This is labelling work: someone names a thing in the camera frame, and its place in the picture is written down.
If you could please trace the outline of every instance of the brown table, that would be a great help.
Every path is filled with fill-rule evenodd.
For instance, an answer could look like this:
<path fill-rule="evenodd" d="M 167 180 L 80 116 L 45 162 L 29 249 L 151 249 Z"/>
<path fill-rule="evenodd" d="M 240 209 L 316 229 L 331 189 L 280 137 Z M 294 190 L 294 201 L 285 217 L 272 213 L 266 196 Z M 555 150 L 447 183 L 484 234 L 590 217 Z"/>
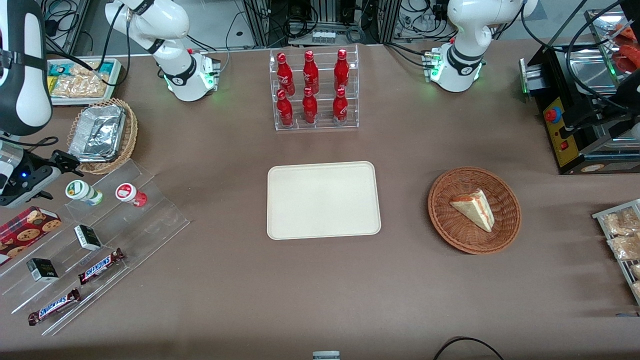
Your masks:
<path fill-rule="evenodd" d="M 428 359 L 467 335 L 508 359 L 637 359 L 640 319 L 614 317 L 637 308 L 590 215 L 638 198 L 639 178 L 557 175 L 520 92 L 518 59 L 537 48 L 493 44 L 477 83 L 450 94 L 361 46 L 361 126 L 343 133 L 275 132 L 267 51 L 234 53 L 220 90 L 194 103 L 167 91 L 152 58 L 133 58 L 119 92 L 140 122 L 133 157 L 193 222 L 56 336 L 0 302 L 0 357 Z M 66 138 L 77 112 L 56 109 L 38 135 Z M 271 167 L 358 160 L 376 167 L 380 233 L 267 237 Z M 522 230 L 504 252 L 463 254 L 428 220 L 431 183 L 464 165 L 495 172 L 520 200 Z M 73 178 L 33 204 L 56 209 Z M 458 343 L 442 359 L 473 354 L 489 353 Z"/>

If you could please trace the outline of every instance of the wicker basket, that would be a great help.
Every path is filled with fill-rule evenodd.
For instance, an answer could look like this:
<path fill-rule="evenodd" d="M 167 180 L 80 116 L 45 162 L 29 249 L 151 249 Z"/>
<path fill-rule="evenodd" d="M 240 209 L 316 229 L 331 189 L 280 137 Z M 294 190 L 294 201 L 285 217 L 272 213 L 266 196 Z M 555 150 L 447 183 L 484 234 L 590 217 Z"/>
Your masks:
<path fill-rule="evenodd" d="M 136 146 L 136 136 L 138 135 L 138 120 L 136 119 L 136 114 L 131 111 L 131 107 L 129 107 L 126 102 L 120 99 L 109 99 L 106 101 L 91 104 L 88 108 L 107 105 L 119 105 L 127 112 L 125 126 L 122 131 L 122 141 L 120 142 L 120 154 L 118 155 L 116 160 L 110 163 L 81 163 L 79 169 L 82 172 L 88 172 L 95 175 L 108 174 L 124 164 L 125 161 L 127 161 L 131 157 L 133 148 Z M 71 140 L 73 140 L 74 138 L 78 120 L 80 119 L 80 114 L 82 113 L 79 113 L 78 116 L 76 116 L 76 120 L 71 126 L 71 132 L 67 136 L 67 146 L 71 145 Z"/>
<path fill-rule="evenodd" d="M 495 224 L 487 233 L 449 204 L 458 195 L 482 189 Z M 495 174 L 476 167 L 461 167 L 442 174 L 431 187 L 429 216 L 448 243 L 469 254 L 493 254 L 504 250 L 518 236 L 522 214 L 511 188 Z"/>

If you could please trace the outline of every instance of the coca-cola bottle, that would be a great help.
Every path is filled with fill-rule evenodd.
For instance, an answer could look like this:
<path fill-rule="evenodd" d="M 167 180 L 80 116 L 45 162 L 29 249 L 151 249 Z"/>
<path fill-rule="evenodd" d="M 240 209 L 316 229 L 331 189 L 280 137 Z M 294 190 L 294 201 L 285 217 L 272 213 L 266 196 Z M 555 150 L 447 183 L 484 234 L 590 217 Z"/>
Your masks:
<path fill-rule="evenodd" d="M 318 118 L 318 101 L 310 86 L 305 88 L 305 98 L 302 99 L 302 107 L 305 109 L 305 121 L 307 124 L 315 124 Z"/>
<path fill-rule="evenodd" d="M 287 63 L 287 56 L 284 53 L 278 53 L 276 55 L 278 60 L 278 82 L 280 88 L 286 91 L 288 96 L 293 96 L 296 93 L 296 87 L 293 85 L 293 71 Z"/>
<path fill-rule="evenodd" d="M 349 85 L 349 63 L 347 62 L 347 51 L 345 49 L 338 50 L 338 61 L 333 68 L 335 81 L 333 83 L 336 91 L 340 86 L 347 88 Z"/>
<path fill-rule="evenodd" d="M 314 94 L 320 91 L 320 77 L 318 75 L 318 65 L 314 60 L 314 52 L 311 50 L 305 51 L 305 67 L 302 69 L 302 74 L 305 77 L 305 86 L 309 86 Z"/>
<path fill-rule="evenodd" d="M 293 107 L 291 102 L 287 99 L 287 94 L 282 89 L 278 89 L 276 92 L 278 96 L 278 102 L 276 107 L 278 108 L 278 114 L 280 116 L 280 122 L 284 127 L 293 126 Z"/>
<path fill-rule="evenodd" d="M 344 97 L 344 93 L 344 88 L 339 87 L 333 100 L 333 123 L 338 126 L 342 126 L 347 122 L 347 106 L 349 106 L 349 103 Z"/>

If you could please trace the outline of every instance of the clear acrylic bottle rack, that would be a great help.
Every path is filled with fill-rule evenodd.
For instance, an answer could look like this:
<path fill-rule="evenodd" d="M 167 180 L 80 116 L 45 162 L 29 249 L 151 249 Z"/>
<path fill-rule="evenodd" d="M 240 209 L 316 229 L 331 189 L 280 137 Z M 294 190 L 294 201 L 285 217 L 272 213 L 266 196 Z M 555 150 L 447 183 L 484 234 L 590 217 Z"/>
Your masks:
<path fill-rule="evenodd" d="M 56 210 L 63 221 L 62 226 L 0 268 L 1 300 L 12 314 L 24 319 L 25 327 L 42 335 L 56 334 L 189 224 L 176 205 L 151 181 L 152 178 L 153 175 L 135 161 L 127 161 L 93 185 L 104 195 L 98 206 L 73 200 Z M 122 183 L 132 183 L 147 194 L 147 203 L 136 208 L 116 199 L 115 190 Z M 94 229 L 102 243 L 98 251 L 80 247 L 74 232 L 78 224 Z M 126 258 L 81 286 L 78 274 L 117 248 L 121 248 Z M 51 260 L 59 279 L 51 283 L 34 281 L 26 265 L 31 258 Z M 30 313 L 65 296 L 73 288 L 80 292 L 80 303 L 64 307 L 36 326 L 28 325 Z"/>
<path fill-rule="evenodd" d="M 347 121 L 344 125 L 338 126 L 333 123 L 333 100 L 335 99 L 335 89 L 333 85 L 333 68 L 338 59 L 338 50 L 345 49 L 347 51 L 347 62 L 349 63 L 349 85 L 346 90 L 346 99 L 349 102 L 347 107 Z M 304 109 L 302 108 L 302 99 L 304 98 L 303 89 L 305 88 L 305 80 L 302 75 L 302 69 L 305 66 L 305 51 L 312 50 L 314 59 L 318 65 L 320 77 L 320 91 L 316 94 L 318 102 L 318 120 L 315 124 L 310 125 L 304 119 Z M 296 93 L 289 97 L 293 107 L 292 127 L 284 127 L 278 115 L 276 103 L 278 98 L 276 92 L 280 88 L 278 83 L 278 62 L 276 55 L 284 53 L 287 55 L 287 63 L 293 71 L 293 83 L 296 86 Z M 295 130 L 314 130 L 314 129 L 340 129 L 354 128 L 360 125 L 360 109 L 358 107 L 359 81 L 358 81 L 358 47 L 350 46 L 322 46 L 322 47 L 306 47 L 306 48 L 287 48 L 272 50 L 269 54 L 269 78 L 271 79 L 271 100 L 273 101 L 273 118 L 277 131 L 295 131 Z"/>

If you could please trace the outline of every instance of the red button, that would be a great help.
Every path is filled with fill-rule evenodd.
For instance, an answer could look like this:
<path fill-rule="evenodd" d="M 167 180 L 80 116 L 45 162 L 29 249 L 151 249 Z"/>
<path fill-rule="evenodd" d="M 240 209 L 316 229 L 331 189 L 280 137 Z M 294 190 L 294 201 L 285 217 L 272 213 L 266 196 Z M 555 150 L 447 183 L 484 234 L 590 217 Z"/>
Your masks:
<path fill-rule="evenodd" d="M 558 112 L 555 109 L 547 110 L 545 113 L 545 120 L 553 122 L 558 118 Z"/>

